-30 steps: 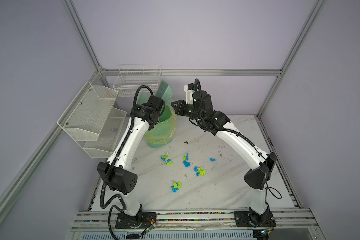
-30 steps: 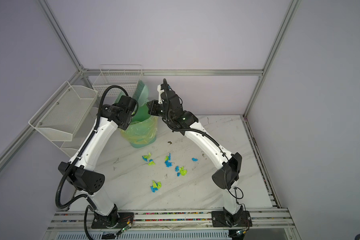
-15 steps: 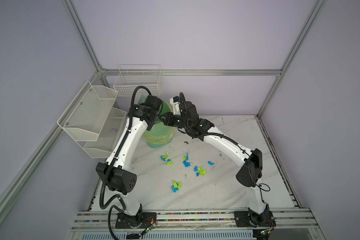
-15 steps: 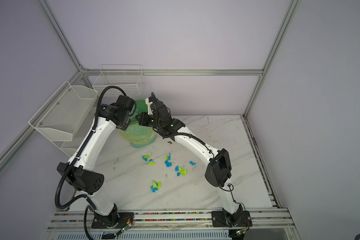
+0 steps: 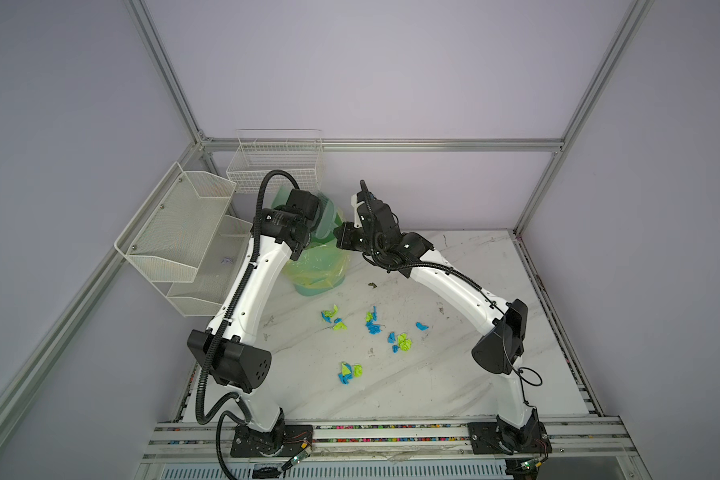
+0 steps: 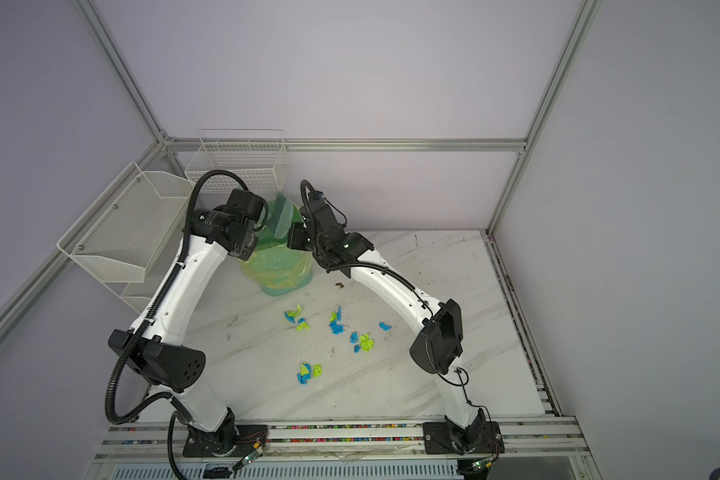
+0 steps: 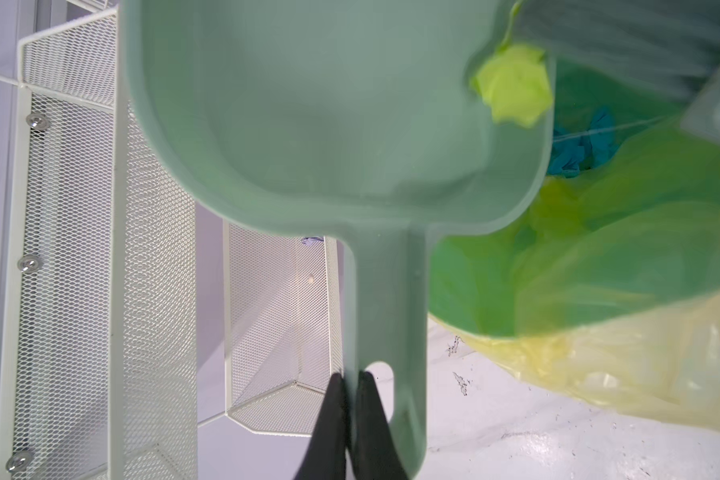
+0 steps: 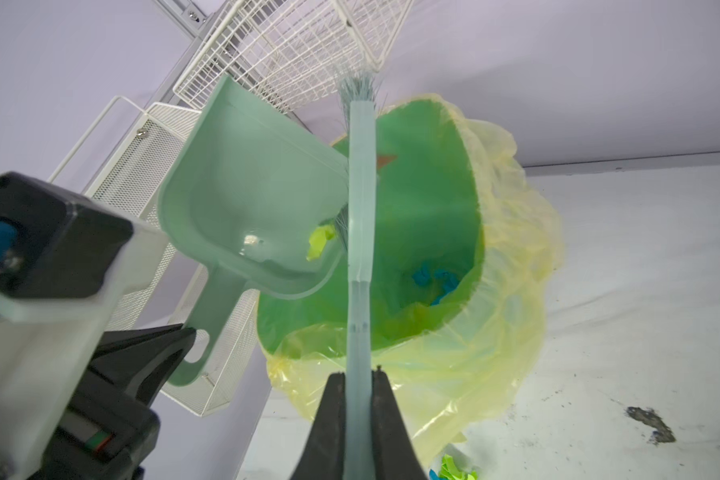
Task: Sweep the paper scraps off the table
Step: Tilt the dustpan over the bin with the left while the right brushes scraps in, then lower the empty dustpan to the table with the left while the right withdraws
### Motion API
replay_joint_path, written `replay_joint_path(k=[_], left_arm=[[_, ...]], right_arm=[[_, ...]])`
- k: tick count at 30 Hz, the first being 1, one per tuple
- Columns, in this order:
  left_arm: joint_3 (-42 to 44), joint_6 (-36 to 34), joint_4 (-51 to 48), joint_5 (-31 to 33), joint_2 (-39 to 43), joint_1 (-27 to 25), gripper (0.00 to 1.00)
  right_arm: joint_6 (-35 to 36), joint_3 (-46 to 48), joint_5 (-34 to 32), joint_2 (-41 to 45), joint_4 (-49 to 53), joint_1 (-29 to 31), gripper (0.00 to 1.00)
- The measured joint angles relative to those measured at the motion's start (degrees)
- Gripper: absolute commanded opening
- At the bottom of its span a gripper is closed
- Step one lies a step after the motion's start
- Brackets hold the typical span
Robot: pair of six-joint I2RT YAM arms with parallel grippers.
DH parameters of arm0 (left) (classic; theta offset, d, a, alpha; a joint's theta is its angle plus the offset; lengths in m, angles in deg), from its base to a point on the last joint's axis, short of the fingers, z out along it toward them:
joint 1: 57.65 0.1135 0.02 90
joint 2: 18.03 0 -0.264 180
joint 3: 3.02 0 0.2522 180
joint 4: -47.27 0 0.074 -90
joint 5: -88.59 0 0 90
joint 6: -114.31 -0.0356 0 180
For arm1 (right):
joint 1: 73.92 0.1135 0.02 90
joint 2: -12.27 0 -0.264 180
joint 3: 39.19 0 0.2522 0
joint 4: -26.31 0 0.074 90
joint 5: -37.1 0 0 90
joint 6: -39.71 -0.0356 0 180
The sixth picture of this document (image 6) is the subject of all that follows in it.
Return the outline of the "green hand brush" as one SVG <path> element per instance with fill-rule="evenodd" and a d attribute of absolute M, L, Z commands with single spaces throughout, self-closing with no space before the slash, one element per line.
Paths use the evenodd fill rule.
<path fill-rule="evenodd" d="M 283 193 L 278 193 L 272 210 L 271 230 L 274 238 L 281 240 L 287 237 L 292 224 L 294 204 Z"/>

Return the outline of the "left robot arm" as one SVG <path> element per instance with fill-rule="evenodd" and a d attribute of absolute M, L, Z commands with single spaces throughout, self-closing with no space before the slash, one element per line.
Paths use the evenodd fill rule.
<path fill-rule="evenodd" d="M 127 330 L 114 330 L 108 344 L 118 358 L 108 380 L 104 412 L 113 425 L 138 417 L 167 400 L 172 419 L 187 426 L 189 442 L 211 456 L 227 456 L 240 444 L 232 410 L 203 375 L 206 356 L 185 346 L 188 326 L 218 267 L 229 257 L 246 261 L 268 213 L 267 202 L 227 170 L 201 175 L 190 193 L 176 257 L 147 307 Z M 116 409 L 124 369 L 156 387 L 125 413 Z"/>

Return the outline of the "green plastic dustpan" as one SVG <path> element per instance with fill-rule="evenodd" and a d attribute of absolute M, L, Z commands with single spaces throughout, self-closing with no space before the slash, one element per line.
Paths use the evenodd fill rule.
<path fill-rule="evenodd" d="M 279 213 L 274 201 L 268 202 L 263 211 L 264 216 L 262 217 L 259 225 L 254 229 L 255 232 L 259 233 L 264 230 L 274 232 L 277 228 L 279 221 Z"/>

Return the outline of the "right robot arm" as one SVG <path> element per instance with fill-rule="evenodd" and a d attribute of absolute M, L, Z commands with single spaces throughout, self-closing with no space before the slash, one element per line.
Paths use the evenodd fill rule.
<path fill-rule="evenodd" d="M 500 428 L 487 407 L 471 401 L 470 376 L 463 367 L 464 337 L 460 305 L 441 301 L 396 271 L 369 239 L 346 230 L 346 216 L 323 192 L 303 180 L 299 186 L 302 222 L 290 227 L 287 245 L 308 251 L 326 272 L 340 272 L 365 286 L 411 328 L 413 362 L 437 378 L 444 419 L 425 428 L 427 449 L 467 455 L 485 453 L 490 461 L 504 452 Z"/>

